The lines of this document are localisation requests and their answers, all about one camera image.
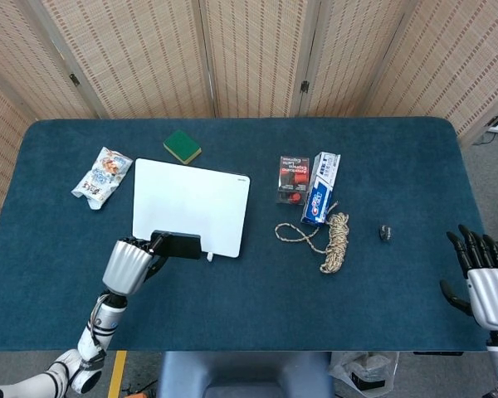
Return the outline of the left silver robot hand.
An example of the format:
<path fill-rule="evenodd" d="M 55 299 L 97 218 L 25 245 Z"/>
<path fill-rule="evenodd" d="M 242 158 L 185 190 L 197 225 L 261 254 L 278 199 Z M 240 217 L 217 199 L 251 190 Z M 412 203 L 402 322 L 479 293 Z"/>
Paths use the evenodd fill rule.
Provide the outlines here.
<path fill-rule="evenodd" d="M 153 277 L 165 264 L 161 250 L 169 233 L 155 232 L 152 240 L 129 237 L 117 240 L 105 268 L 102 281 L 113 294 L 130 296 Z"/>

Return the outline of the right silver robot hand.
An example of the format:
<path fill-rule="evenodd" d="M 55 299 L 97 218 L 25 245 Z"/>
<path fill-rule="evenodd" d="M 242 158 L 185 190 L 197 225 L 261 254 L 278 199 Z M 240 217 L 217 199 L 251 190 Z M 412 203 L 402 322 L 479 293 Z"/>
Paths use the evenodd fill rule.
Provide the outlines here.
<path fill-rule="evenodd" d="M 451 285 L 439 281 L 444 299 L 455 309 L 474 318 L 490 332 L 498 332 L 498 242 L 487 234 L 480 235 L 467 226 L 458 226 L 459 235 L 448 231 L 469 299 L 458 297 Z"/>

